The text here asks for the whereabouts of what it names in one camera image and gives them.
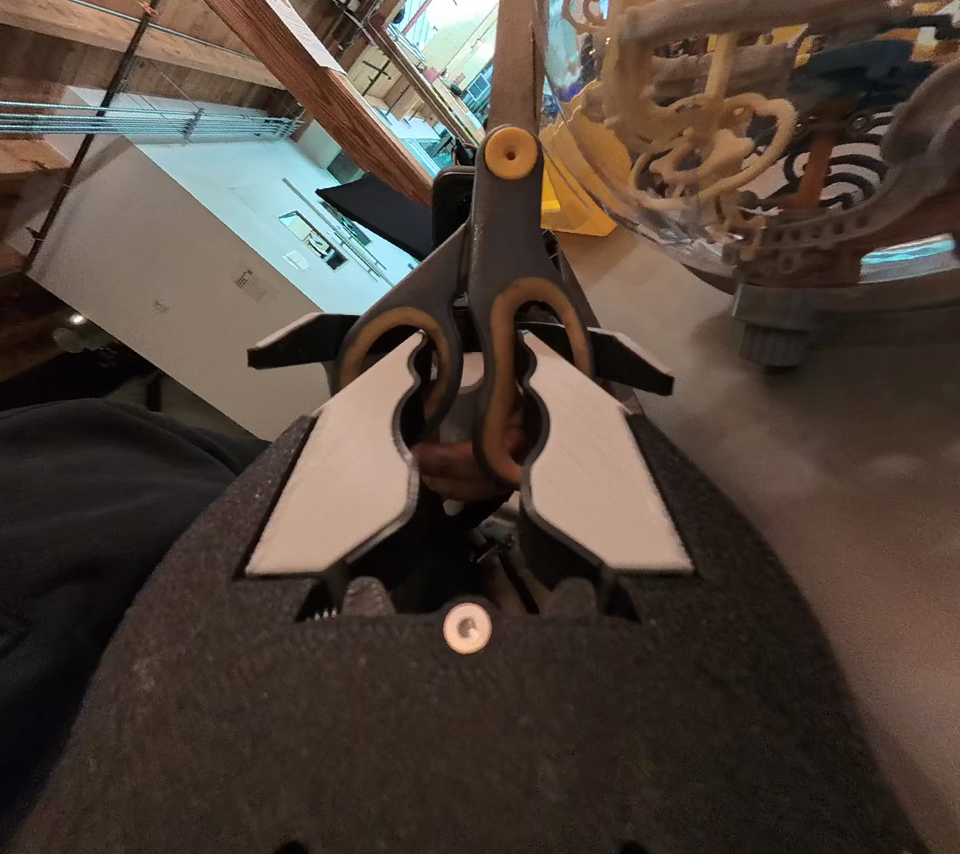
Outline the wooden post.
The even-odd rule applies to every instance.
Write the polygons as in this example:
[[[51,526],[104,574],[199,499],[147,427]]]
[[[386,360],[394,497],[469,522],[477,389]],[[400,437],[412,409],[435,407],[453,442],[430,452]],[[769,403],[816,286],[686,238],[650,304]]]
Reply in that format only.
[[[428,206],[432,179],[285,0],[204,0],[366,173]]]

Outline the yellow plastic bin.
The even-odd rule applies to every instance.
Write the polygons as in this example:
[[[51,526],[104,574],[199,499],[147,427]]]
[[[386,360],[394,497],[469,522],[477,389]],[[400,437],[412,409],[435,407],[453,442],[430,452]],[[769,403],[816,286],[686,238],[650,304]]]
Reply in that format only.
[[[592,176],[594,171],[566,125],[557,116],[539,133],[544,164],[540,225],[554,233],[607,237],[617,224],[578,180],[577,173]]]

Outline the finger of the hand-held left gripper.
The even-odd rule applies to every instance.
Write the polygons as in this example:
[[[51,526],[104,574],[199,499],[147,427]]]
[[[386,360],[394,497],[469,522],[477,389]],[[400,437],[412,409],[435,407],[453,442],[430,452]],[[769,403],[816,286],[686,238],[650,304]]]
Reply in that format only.
[[[351,314],[308,313],[250,347],[247,366],[265,370],[334,362],[357,320]]]
[[[673,372],[635,341],[603,328],[588,327],[586,332],[598,380],[658,396],[672,395]]]

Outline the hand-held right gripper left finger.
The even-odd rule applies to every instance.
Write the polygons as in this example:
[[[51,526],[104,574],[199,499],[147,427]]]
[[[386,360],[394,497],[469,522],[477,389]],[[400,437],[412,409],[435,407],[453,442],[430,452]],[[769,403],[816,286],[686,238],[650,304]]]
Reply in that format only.
[[[402,405],[421,383],[410,335],[318,410],[253,546],[247,577],[327,575],[413,516],[419,472],[402,440]]]

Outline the person's black jacket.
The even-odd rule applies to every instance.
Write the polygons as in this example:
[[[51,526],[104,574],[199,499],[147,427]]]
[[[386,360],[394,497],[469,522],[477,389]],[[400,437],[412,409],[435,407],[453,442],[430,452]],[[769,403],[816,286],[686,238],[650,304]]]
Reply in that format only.
[[[102,399],[2,412],[2,848],[139,590],[269,445]]]

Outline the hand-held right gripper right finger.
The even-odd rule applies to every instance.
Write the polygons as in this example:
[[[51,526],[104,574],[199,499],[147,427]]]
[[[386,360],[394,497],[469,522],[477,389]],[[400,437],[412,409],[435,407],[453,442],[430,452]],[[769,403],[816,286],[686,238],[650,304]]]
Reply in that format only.
[[[523,468],[524,511],[602,570],[691,575],[627,409],[532,332],[521,338],[533,361],[525,386],[544,425]]]

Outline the white paper notice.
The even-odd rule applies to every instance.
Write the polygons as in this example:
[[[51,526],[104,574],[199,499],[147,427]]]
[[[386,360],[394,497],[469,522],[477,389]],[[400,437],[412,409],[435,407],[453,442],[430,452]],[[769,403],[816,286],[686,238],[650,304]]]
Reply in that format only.
[[[273,53],[268,62],[276,67],[297,64],[301,73],[327,72],[345,80],[345,69],[320,41],[290,0],[233,0],[236,13],[229,16],[254,51]]]

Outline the clear plastic maze ball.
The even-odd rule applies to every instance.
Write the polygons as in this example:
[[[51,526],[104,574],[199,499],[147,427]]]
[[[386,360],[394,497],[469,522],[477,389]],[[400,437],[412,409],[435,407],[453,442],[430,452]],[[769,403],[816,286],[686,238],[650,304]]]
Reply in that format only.
[[[544,124],[741,353],[958,324],[958,0],[534,0]]]

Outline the grey yellow scissors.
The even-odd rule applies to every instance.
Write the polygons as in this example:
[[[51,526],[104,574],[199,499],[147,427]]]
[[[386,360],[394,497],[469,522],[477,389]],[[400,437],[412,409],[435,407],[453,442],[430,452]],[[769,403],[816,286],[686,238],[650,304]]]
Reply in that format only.
[[[453,305],[465,296],[484,363],[474,454],[500,486],[518,489],[523,469],[507,440],[518,391],[518,311],[533,303],[547,306],[566,332],[573,365],[592,377],[594,364],[584,312],[551,261],[542,233],[544,79],[537,68],[534,0],[499,0],[497,23],[488,126],[476,153],[470,216],[354,323],[337,358],[335,385],[341,391],[361,375],[381,336],[413,327],[436,352],[437,380],[426,411],[427,424],[438,424],[461,383],[463,349]]]

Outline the person's left hand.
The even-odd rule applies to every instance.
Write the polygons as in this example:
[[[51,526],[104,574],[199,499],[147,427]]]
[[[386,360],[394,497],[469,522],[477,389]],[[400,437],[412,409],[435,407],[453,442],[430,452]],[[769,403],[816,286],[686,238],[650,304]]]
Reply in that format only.
[[[415,445],[412,453],[423,484],[443,500],[479,503],[513,493],[479,462],[473,439],[441,440],[436,434]]]

